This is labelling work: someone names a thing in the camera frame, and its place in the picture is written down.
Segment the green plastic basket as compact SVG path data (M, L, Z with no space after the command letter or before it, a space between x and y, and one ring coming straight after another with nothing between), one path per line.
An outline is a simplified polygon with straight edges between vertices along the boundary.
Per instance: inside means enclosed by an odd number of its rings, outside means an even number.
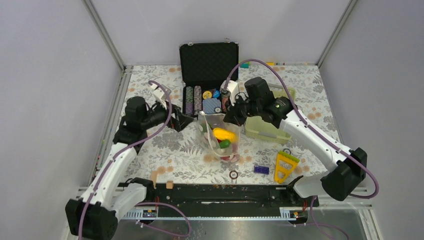
M268 84L269 89L276 98L288 97L286 91L281 85ZM293 100L296 98L296 90L292 87L287 88ZM248 117L245 122L245 135L250 138L260 139L267 142L286 144L292 136L282 129L276 128L271 123L262 120L260 116Z

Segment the yellow toy corn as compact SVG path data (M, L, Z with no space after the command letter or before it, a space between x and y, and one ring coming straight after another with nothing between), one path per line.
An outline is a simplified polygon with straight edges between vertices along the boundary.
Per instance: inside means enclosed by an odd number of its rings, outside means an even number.
M216 127L212 130L212 133L217 140L230 140L231 143L237 140L237 136L234 132L224 128Z

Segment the clear dotted zip top bag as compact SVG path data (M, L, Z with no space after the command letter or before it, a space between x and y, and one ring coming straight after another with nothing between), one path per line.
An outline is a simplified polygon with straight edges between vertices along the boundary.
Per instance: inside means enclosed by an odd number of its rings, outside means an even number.
M224 121L225 114L200 111L196 122L196 139L209 154L227 163L240 160L240 127Z

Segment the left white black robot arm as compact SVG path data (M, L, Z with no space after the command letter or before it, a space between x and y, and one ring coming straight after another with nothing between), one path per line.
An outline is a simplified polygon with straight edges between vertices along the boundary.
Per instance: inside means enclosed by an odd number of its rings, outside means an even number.
M126 102L110 152L104 165L79 199L70 199L65 206L69 231L79 240L110 240L119 221L136 205L158 206L152 180L136 177L124 191L113 197L120 177L137 157L143 144L168 127L182 131L194 118L183 114L171 101L171 90L150 80L155 98L148 105L141 96Z

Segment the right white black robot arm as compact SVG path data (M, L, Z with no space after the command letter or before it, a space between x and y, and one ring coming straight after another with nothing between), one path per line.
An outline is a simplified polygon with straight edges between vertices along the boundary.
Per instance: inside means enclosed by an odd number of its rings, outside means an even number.
M300 141L326 168L326 172L294 179L286 193L287 201L299 206L308 197L321 194L337 201L350 196L366 177L367 153L360 147L353 150L319 129L288 97L275 97L263 78L252 78L244 86L246 94L239 91L235 81L221 85L221 95L228 98L224 121L241 126L248 117L261 117Z

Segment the floral table mat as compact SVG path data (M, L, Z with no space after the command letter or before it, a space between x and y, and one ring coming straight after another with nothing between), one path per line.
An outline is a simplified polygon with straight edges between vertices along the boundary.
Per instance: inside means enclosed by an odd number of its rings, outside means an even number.
M302 112L320 129L339 140L337 125L327 98L319 69L312 65L275 66L268 69L263 65L251 65L239 70L238 84L244 90L244 82L261 77L270 84L286 84L296 90L295 103ZM311 176L325 171L325 167L300 141L291 138L287 143L263 141L240 135L240 159L227 163L209 154L198 144L196 124L191 123L181 132L165 128L144 143L142 149L120 177L124 182L130 178L149 179L157 171L157 181L176 184L253 184L274 183L277 153L284 149L300 160L287 178L291 181L299 175ZM254 166L269 167L269 174L254 173ZM238 173L233 180L231 171Z

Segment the black poker chip case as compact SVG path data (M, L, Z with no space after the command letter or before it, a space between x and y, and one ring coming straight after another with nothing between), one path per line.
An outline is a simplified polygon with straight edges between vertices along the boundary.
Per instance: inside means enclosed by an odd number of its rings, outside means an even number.
M186 88L199 86L202 92L220 90L231 70L239 63L239 44L234 41L184 43L179 46L183 87L182 112L196 116L193 98Z

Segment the blue toy brick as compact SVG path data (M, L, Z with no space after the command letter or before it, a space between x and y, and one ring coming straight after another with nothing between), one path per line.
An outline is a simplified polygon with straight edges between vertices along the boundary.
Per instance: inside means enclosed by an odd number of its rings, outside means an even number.
M261 165L255 165L253 172L256 174L264 174L264 175L268 175L270 172L269 167L266 166L261 166Z

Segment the wooden cone block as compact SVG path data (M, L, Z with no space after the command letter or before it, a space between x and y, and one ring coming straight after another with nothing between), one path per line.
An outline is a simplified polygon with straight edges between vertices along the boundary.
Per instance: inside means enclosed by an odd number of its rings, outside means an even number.
M158 172L156 170L153 170L150 173L150 180L152 181L154 188L156 188L157 178L158 178Z

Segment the small wooden cube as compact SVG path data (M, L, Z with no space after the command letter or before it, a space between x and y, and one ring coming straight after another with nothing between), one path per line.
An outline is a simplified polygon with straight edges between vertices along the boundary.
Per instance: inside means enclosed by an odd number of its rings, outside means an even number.
M166 189L173 189L174 188L174 182L172 180L168 180L165 184Z

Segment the yellow triangular plastic tool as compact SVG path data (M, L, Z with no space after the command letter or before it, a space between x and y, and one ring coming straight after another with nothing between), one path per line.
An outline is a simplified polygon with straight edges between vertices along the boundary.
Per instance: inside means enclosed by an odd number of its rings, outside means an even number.
M279 151L275 161L274 182L282 184L297 167L300 160L285 151Z

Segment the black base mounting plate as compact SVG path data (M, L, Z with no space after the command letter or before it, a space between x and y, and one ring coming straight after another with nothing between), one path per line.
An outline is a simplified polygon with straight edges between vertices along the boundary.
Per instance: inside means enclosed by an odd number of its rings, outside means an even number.
M280 209L302 210L319 201L301 198L285 185L174 184L164 183L147 191L143 202L152 202L160 218L178 217L174 206L191 218L279 217Z

